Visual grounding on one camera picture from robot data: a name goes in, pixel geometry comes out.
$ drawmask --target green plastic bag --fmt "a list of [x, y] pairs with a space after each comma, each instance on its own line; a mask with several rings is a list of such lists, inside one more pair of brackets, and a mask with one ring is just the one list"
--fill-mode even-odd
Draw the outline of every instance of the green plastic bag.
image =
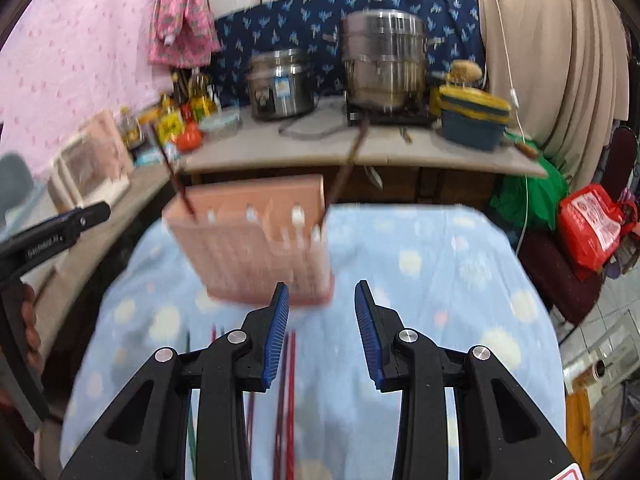
[[[555, 231], [558, 204], [569, 195], [569, 187], [562, 174], [546, 158], [540, 156], [538, 162], [540, 166], [545, 168], [548, 178], [528, 177], [529, 218], [527, 227], [548, 228]], [[489, 204], [507, 222], [517, 227], [523, 227], [527, 204], [525, 177], [505, 176], [500, 191], [491, 197]]]

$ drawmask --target blue polka dot tablecloth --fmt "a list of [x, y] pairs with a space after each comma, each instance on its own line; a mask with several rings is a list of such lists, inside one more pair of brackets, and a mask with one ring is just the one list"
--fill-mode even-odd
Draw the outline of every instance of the blue polka dot tablecloth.
[[[353, 306], [359, 280], [369, 282], [377, 304], [437, 345], [491, 348], [564, 438], [556, 335], [503, 232], [462, 206], [334, 206], [327, 221], [334, 299], [292, 310], [288, 323], [297, 339], [296, 480], [392, 477], [401, 394], [380, 394], [369, 379]], [[188, 334], [191, 350], [205, 348], [213, 326], [218, 334], [239, 328], [247, 312], [210, 300], [162, 222], [149, 228], [104, 296], [65, 415], [62, 463], [157, 348], [184, 352]], [[279, 381], [280, 373], [256, 395], [254, 480], [271, 479]], [[194, 392], [196, 427], [197, 401]], [[449, 477], [457, 479], [450, 390], [447, 415]], [[189, 453], [186, 478], [193, 478]]]

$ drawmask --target maroon chair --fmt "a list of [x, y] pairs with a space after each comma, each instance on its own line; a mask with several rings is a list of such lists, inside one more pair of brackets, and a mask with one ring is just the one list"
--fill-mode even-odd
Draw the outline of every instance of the maroon chair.
[[[626, 126], [617, 128], [600, 182], [614, 201], [625, 189], [637, 152], [633, 131]], [[549, 231], [527, 232], [518, 257], [547, 309], [555, 305], [568, 322], [575, 326], [583, 322], [600, 297], [604, 278], [594, 274], [584, 282], [579, 281], [556, 233]]]

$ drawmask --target human hand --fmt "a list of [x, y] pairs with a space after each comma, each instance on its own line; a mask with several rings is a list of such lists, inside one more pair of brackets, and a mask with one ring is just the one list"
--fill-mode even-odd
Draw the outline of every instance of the human hand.
[[[29, 352], [27, 354], [27, 362], [30, 367], [37, 370], [39, 374], [44, 370], [44, 359], [40, 355], [38, 349], [40, 348], [40, 335], [36, 330], [36, 311], [33, 307], [33, 301], [35, 300], [35, 293], [29, 285], [24, 285], [24, 301], [22, 302], [22, 320], [24, 321], [24, 335], [27, 338], [27, 345], [29, 346]], [[9, 394], [0, 389], [0, 405], [12, 408], [14, 402], [9, 397]]]

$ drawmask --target silver screw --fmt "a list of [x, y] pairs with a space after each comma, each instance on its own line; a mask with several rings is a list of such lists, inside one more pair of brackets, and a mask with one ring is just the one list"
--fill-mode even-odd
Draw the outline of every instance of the silver screw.
[[476, 346], [472, 350], [472, 354], [476, 359], [480, 359], [481, 361], [486, 361], [491, 357], [491, 351], [486, 346]]
[[237, 345], [246, 341], [246, 334], [242, 330], [234, 330], [226, 338], [231, 344]]
[[174, 356], [174, 351], [171, 350], [170, 348], [161, 348], [154, 355], [154, 357], [156, 358], [156, 361], [158, 361], [159, 363], [165, 363], [167, 361], [170, 361], [173, 356]]
[[407, 328], [405, 330], [401, 330], [398, 334], [400, 341], [404, 341], [405, 343], [413, 343], [418, 341], [418, 333], [415, 330], [411, 330]]

